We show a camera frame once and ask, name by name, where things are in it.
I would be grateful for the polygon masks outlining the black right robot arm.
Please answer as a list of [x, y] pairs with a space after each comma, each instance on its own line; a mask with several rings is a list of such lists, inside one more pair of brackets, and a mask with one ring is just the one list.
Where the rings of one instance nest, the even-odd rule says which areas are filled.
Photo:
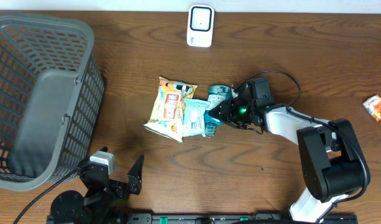
[[281, 136], [299, 148], [306, 188], [291, 205], [293, 222], [321, 223], [340, 203], [361, 197], [370, 171], [351, 123], [346, 119], [316, 119], [276, 104], [268, 86], [247, 83], [230, 90], [230, 97], [208, 114], [236, 129], [252, 125]]

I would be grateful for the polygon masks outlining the teal package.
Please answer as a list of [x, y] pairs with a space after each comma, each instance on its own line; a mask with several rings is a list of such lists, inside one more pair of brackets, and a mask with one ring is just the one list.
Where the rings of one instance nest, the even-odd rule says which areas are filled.
[[210, 102], [197, 99], [184, 99], [183, 137], [202, 135], [205, 137], [204, 113]]

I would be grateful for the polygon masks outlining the teal mouthwash bottle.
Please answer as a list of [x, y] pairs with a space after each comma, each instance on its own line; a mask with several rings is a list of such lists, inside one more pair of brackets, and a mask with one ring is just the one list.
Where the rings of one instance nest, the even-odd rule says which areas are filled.
[[211, 138], [215, 135], [216, 128], [223, 124], [219, 119], [211, 117], [208, 113], [218, 104], [231, 97], [231, 88], [226, 85], [211, 85], [208, 89], [208, 102], [209, 106], [204, 113], [204, 133], [205, 136]]

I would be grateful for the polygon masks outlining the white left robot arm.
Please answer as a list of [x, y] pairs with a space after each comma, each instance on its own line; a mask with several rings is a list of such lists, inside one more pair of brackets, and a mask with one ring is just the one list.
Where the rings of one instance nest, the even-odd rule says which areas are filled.
[[96, 151], [76, 167], [87, 193], [67, 190], [59, 194], [52, 202], [47, 223], [127, 223], [128, 215], [116, 208], [116, 202], [140, 194], [143, 165], [141, 155], [127, 173], [127, 182], [112, 180], [114, 155], [107, 147]]

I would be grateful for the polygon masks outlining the orange wiper sheet bag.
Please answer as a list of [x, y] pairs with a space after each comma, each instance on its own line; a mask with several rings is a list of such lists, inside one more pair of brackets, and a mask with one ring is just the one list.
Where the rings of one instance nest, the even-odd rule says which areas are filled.
[[184, 99], [192, 99], [197, 85], [159, 77], [158, 94], [150, 119], [143, 127], [182, 143]]

